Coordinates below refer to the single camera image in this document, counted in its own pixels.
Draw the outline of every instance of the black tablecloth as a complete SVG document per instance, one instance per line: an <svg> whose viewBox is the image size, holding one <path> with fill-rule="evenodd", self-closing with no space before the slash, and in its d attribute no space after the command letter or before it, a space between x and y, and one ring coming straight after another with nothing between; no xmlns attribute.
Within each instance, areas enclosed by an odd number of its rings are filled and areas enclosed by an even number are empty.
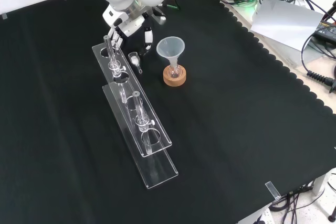
<svg viewBox="0 0 336 224"><path fill-rule="evenodd" d="M175 179L146 190L91 47L104 0L49 0L0 21L1 223L235 223L336 166L336 118L217 0L152 22L139 77L170 136ZM142 30L124 48L143 41ZM166 86L166 36L186 83Z"/></svg>

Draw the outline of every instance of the clear acrylic rack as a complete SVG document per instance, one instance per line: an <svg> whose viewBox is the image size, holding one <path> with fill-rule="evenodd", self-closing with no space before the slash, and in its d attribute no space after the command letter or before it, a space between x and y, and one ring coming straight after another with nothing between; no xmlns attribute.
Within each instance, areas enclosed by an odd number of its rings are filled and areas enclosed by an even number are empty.
<svg viewBox="0 0 336 224"><path fill-rule="evenodd" d="M108 82L103 91L149 189L178 175L166 151L172 142L122 50L108 36L104 39L106 43L92 48Z"/></svg>

